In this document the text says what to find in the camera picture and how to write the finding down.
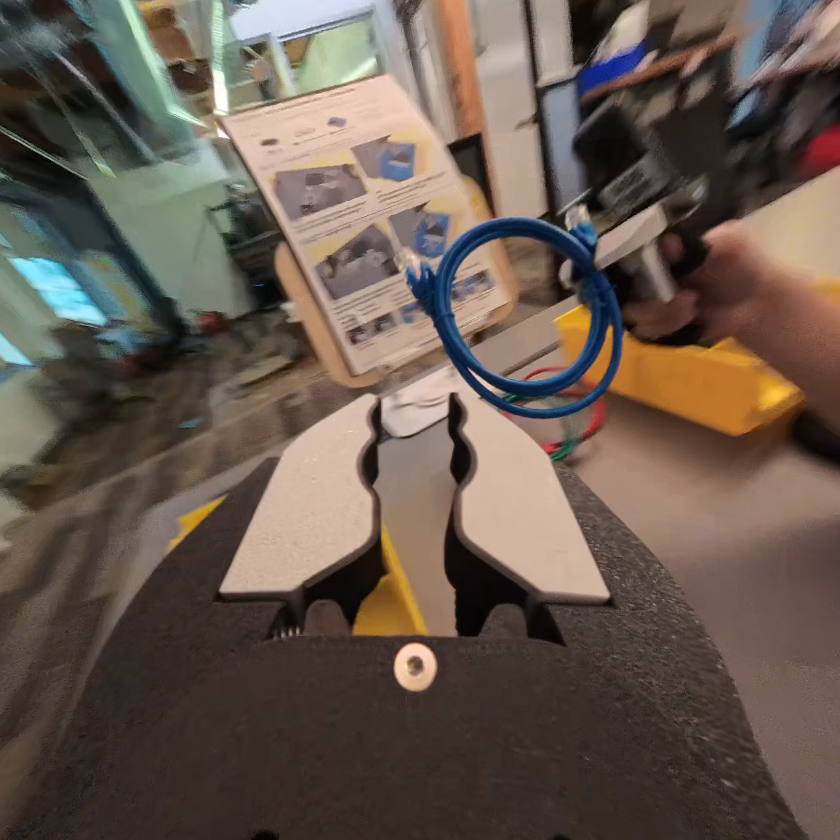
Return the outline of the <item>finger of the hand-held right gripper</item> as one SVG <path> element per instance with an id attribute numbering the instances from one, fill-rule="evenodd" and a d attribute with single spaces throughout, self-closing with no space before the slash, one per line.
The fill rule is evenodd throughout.
<path id="1" fill-rule="evenodd" d="M 606 273 L 621 270 L 629 287 L 677 287 L 677 279 L 660 248 L 668 228 L 662 203 L 636 213 L 605 234 L 597 234 L 583 203 L 570 205 L 563 215 L 565 229 L 592 252 L 593 267 Z"/>

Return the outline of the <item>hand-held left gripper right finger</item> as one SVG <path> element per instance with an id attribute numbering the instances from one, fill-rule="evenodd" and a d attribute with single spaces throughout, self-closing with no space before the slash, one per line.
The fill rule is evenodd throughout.
<path id="1" fill-rule="evenodd" d="M 554 632 L 550 607 L 612 602 L 553 463 L 519 426 L 471 393 L 448 398 L 446 577 L 455 629 L 480 632 L 514 606 L 528 632 Z"/>

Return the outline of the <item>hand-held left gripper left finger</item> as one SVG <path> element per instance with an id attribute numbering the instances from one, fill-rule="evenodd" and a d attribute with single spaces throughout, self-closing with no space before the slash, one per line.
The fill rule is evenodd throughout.
<path id="1" fill-rule="evenodd" d="M 278 602 L 293 625 L 333 602 L 352 627 L 384 576 L 375 490 L 382 404 L 363 395 L 280 455 L 219 586 L 223 602 Z"/>

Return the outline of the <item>yellow plastic bin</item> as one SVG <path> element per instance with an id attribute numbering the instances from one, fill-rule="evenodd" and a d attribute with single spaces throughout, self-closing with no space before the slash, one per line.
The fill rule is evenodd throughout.
<path id="1" fill-rule="evenodd" d="M 609 391 L 730 437 L 767 427 L 804 402 L 795 385 L 734 341 L 670 348 L 629 333 Z"/>
<path id="2" fill-rule="evenodd" d="M 168 555 L 206 520 L 228 494 L 218 495 L 201 507 L 183 513 L 175 521 L 177 533 L 167 543 Z M 381 525 L 382 559 L 385 574 L 373 593 L 368 595 L 355 618 L 352 635 L 376 637 L 408 637 L 428 634 L 427 625 L 406 573 L 398 559 L 390 534 Z"/>

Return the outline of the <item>person's right hand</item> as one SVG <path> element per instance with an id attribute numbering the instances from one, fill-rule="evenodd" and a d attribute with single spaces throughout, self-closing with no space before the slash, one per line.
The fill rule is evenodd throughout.
<path id="1" fill-rule="evenodd" d="M 626 304 L 623 316 L 639 340 L 652 342 L 690 325 L 704 340 L 738 339 L 791 274 L 767 256 L 743 223 L 730 221 L 707 232 L 707 257 L 686 279 L 687 287 L 668 302 Z"/>

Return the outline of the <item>grey standing panel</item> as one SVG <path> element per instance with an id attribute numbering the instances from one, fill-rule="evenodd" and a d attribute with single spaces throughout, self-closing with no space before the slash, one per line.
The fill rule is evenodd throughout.
<path id="1" fill-rule="evenodd" d="M 543 178 L 549 215 L 581 195 L 586 187 L 585 172 L 573 150 L 581 122 L 576 78 L 568 78 L 537 89 L 537 124 L 541 143 Z"/>

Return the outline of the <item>blue plastic crate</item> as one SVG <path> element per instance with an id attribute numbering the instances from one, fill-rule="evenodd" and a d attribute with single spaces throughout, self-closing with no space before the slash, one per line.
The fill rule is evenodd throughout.
<path id="1" fill-rule="evenodd" d="M 647 52 L 646 38 L 643 38 L 632 48 L 617 53 L 610 58 L 588 61 L 577 77 L 579 96 L 583 97 L 595 88 L 635 72 L 643 62 Z"/>

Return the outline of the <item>wooden standing desk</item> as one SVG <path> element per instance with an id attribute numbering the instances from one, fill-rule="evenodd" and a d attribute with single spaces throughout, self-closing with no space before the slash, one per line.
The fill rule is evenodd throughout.
<path id="1" fill-rule="evenodd" d="M 645 82 L 663 77 L 669 73 L 681 72 L 686 66 L 690 69 L 697 69 L 704 60 L 715 56 L 736 46 L 742 39 L 740 33 L 723 35 L 683 49 L 673 55 L 651 62 L 643 69 L 635 69 L 632 72 L 617 77 L 614 80 L 603 82 L 593 89 L 581 94 L 581 104 L 593 102 L 613 94 L 616 91 L 626 90 L 643 84 Z"/>

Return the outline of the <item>black framed panel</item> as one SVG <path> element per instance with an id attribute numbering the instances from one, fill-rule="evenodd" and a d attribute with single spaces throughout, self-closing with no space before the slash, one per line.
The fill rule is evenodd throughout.
<path id="1" fill-rule="evenodd" d="M 447 148 L 459 172 L 478 185 L 488 206 L 494 208 L 495 199 L 482 134 L 473 133 L 455 140 L 448 143 Z"/>

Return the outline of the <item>red storage bin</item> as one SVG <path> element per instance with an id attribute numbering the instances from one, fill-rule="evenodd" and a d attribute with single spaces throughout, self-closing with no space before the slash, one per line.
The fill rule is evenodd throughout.
<path id="1" fill-rule="evenodd" d="M 819 132 L 808 142 L 796 162 L 801 179 L 812 179 L 839 166 L 839 122 Z"/>

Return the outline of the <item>printed instruction sheet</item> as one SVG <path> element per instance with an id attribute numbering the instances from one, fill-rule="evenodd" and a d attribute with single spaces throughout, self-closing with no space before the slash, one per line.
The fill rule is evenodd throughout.
<path id="1" fill-rule="evenodd" d="M 389 75 L 220 119 L 287 242 L 347 378 L 438 341 L 405 267 L 433 268 L 490 219 L 433 125 Z"/>

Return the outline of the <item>wooden post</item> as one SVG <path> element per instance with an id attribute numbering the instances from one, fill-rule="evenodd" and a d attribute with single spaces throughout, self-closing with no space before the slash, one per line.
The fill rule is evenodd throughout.
<path id="1" fill-rule="evenodd" d="M 448 85 L 460 139 L 482 134 L 485 110 L 480 91 L 473 31 L 467 1 L 434 1 L 443 42 Z"/>

